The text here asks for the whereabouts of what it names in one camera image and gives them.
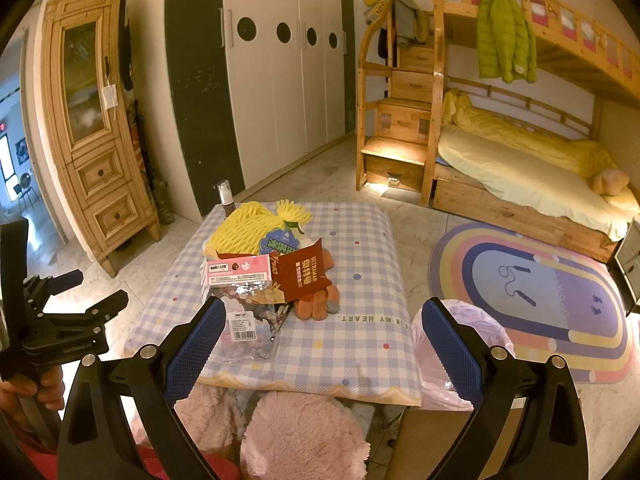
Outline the person left hand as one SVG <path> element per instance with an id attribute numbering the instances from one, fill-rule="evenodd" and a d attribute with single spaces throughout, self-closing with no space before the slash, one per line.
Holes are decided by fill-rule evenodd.
<path id="1" fill-rule="evenodd" d="M 1 411 L 14 420 L 24 415 L 19 396 L 34 396 L 49 411 L 59 411 L 64 408 L 63 370 L 54 366 L 45 370 L 38 382 L 23 374 L 15 374 L 11 379 L 1 382 Z"/>

